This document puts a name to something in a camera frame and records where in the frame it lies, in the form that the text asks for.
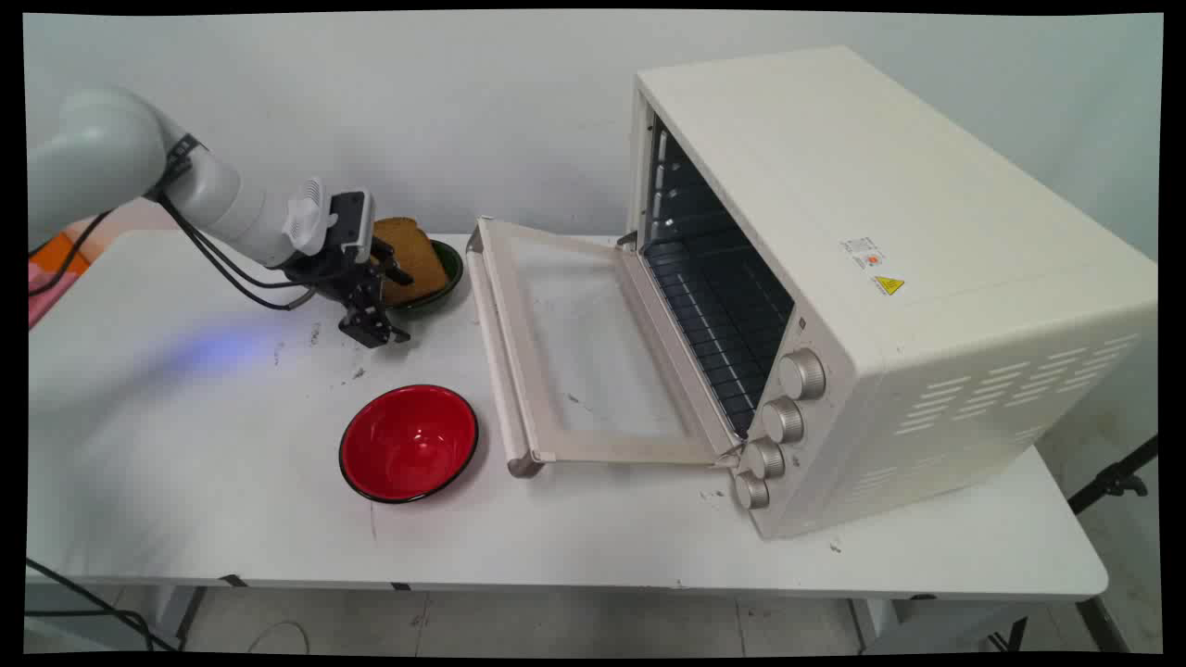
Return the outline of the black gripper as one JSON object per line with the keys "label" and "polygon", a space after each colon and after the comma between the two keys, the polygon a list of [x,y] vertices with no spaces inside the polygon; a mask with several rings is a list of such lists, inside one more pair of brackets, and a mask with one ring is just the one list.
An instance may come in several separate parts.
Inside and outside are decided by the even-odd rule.
{"label": "black gripper", "polygon": [[393,244],[374,236],[374,197],[368,191],[334,193],[329,199],[334,224],[326,229],[323,248],[313,255],[293,253],[278,266],[292,282],[312,287],[318,296],[345,309],[337,324],[361,347],[385,347],[410,339],[397,312],[382,299],[383,282],[412,284],[398,266]]}

